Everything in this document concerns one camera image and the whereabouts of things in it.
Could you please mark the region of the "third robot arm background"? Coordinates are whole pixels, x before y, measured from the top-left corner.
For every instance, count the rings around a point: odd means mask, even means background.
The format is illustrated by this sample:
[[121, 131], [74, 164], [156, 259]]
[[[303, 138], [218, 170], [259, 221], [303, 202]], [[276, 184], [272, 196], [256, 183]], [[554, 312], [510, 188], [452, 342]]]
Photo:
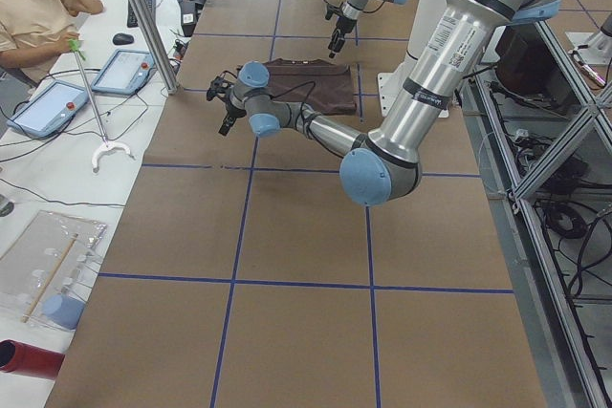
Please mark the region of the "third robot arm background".
[[608, 15], [596, 32], [567, 32], [566, 36], [582, 62], [603, 66], [610, 60], [611, 15]]

